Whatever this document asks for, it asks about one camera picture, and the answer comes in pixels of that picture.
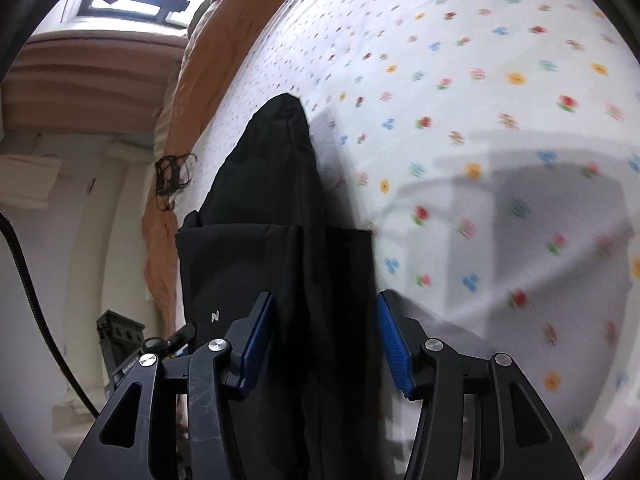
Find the cream padded headboard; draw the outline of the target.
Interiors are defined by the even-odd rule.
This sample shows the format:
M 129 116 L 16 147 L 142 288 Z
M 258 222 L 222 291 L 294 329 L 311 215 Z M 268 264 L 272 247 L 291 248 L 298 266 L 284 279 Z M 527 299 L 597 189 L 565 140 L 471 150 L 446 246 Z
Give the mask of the cream padded headboard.
M 2 203 L 14 227 L 47 326 L 95 406 L 106 377 L 96 334 L 105 310 L 135 318 L 148 335 L 162 323 L 146 291 L 141 234 L 153 153 L 108 136 L 9 134 L 17 159 L 3 177 L 33 188 L 42 206 Z M 43 341 L 9 248 L 1 249 L 1 414 L 46 479 L 65 476 L 92 417 Z

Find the brown orange blanket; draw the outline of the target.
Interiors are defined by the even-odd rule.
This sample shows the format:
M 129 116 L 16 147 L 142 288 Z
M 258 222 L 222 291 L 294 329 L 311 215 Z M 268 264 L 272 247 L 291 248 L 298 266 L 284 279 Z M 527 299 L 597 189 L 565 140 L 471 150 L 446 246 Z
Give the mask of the brown orange blanket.
M 244 58 L 285 0 L 221 0 L 186 42 L 172 101 L 165 156 L 192 148 L 212 120 Z M 168 200 L 149 192 L 141 232 L 146 249 L 144 278 L 160 314 L 160 333 L 176 322 L 178 256 L 176 214 Z

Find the beige striped duvet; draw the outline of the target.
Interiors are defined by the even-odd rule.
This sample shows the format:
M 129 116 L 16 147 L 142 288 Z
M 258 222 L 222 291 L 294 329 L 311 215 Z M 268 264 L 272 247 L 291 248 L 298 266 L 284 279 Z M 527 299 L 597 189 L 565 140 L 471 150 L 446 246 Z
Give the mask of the beige striped duvet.
M 214 12 L 221 0 L 189 0 L 188 8 L 183 12 L 186 16 L 186 38 L 191 39 L 198 29 L 200 21 Z M 163 106 L 157 110 L 157 118 L 154 138 L 154 158 L 160 159 L 165 151 L 168 137 L 169 119 L 177 88 L 178 76 L 181 70 L 181 62 L 172 64 L 169 71 Z

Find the black button-up jacket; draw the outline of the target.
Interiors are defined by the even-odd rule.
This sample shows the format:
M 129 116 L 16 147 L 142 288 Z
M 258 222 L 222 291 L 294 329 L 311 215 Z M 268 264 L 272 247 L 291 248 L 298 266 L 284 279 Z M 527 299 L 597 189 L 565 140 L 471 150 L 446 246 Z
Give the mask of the black button-up jacket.
M 231 407 L 247 477 L 380 478 L 372 237 L 330 211 L 299 99 L 254 114 L 176 244 L 197 344 L 273 298 L 258 385 Z

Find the white floral bed sheet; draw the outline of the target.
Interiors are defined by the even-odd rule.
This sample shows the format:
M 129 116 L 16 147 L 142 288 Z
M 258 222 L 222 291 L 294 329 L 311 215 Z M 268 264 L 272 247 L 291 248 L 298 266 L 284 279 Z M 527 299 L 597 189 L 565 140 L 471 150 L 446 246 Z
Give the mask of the white floral bed sheet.
M 258 107 L 302 101 L 376 281 L 509 353 L 589 479 L 639 429 L 639 13 L 631 0 L 285 0 L 195 143 L 184 217 Z

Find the pink curtain left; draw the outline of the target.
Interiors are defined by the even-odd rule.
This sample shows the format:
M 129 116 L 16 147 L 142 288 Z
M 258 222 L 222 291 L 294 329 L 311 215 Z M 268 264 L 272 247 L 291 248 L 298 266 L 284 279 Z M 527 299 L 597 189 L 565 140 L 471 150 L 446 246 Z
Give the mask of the pink curtain left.
M 1 84 L 9 133 L 150 134 L 186 38 L 60 30 L 29 38 Z

